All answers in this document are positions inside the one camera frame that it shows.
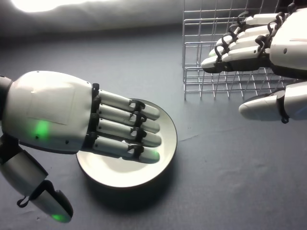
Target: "plate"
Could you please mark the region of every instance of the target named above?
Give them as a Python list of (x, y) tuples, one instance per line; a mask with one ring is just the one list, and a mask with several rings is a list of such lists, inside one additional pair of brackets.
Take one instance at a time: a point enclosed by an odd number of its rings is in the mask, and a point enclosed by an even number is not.
[(160, 131), (157, 135), (161, 137), (162, 144), (153, 148), (159, 152), (160, 161), (154, 164), (144, 164), (79, 151), (77, 160), (80, 167), (85, 174), (100, 184), (114, 188), (131, 188), (147, 183), (157, 177), (169, 165), (175, 154), (177, 131), (173, 120), (159, 106), (145, 100), (137, 100), (160, 111), (161, 116), (156, 122), (160, 125)]

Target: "green light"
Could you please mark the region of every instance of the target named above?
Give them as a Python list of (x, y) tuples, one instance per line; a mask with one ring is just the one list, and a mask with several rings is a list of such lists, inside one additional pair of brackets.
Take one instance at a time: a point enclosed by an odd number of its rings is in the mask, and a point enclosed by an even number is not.
[(48, 138), (48, 135), (49, 135), (49, 121), (43, 121), (43, 120), (40, 120), (38, 121), (36, 127), (35, 127), (35, 130), (34, 130), (34, 137), (36, 139), (47, 139)]
[(51, 217), (59, 222), (67, 222), (65, 216), (63, 215), (54, 214), (54, 215), (51, 215)]

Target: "wire basket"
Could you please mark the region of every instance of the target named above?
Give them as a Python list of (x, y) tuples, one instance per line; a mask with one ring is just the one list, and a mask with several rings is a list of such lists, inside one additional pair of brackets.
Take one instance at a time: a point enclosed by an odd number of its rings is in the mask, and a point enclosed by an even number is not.
[(220, 92), (227, 94), (228, 98), (238, 92), (244, 98), (246, 94), (268, 93), (294, 83), (294, 79), (274, 75), (270, 68), (219, 74), (206, 73), (201, 68), (201, 62), (240, 13), (272, 13), (278, 6), (279, 0), (200, 0), (197, 4), (185, 0), (182, 30), (185, 99), (187, 93), (199, 93), (200, 98), (204, 93), (212, 93), (215, 98)]

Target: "back of robotic hand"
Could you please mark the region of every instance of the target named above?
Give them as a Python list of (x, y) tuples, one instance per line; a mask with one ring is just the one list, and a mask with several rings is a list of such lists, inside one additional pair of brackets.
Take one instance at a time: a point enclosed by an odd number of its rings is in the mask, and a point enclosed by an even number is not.
[[(307, 80), (307, 31), (302, 25), (307, 8), (289, 13), (256, 14), (230, 26), (201, 67), (208, 73), (254, 71), (271, 68), (280, 76)], [(288, 85), (283, 90), (258, 95), (245, 101), (239, 112), (246, 119), (287, 123), (289, 118), (307, 118), (307, 83)]]
[(63, 73), (29, 72), (0, 78), (0, 171), (24, 197), (60, 222), (73, 210), (48, 173), (19, 143), (62, 154), (80, 150), (140, 163), (156, 163), (161, 145), (159, 110)]

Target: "gray table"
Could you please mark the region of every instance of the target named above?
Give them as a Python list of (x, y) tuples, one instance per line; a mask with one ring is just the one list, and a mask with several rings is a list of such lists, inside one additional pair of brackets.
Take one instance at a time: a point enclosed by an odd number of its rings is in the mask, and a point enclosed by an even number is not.
[(261, 123), (238, 114), (239, 94), (183, 99), (180, 27), (18, 40), (1, 45), (0, 73), (68, 73), (106, 91), (151, 101), (173, 118), (178, 147), (171, 167), (136, 191), (91, 182), (73, 155), (25, 148), (71, 201), (63, 225), (0, 176), (0, 229), (288, 230), (307, 228), (306, 122)]

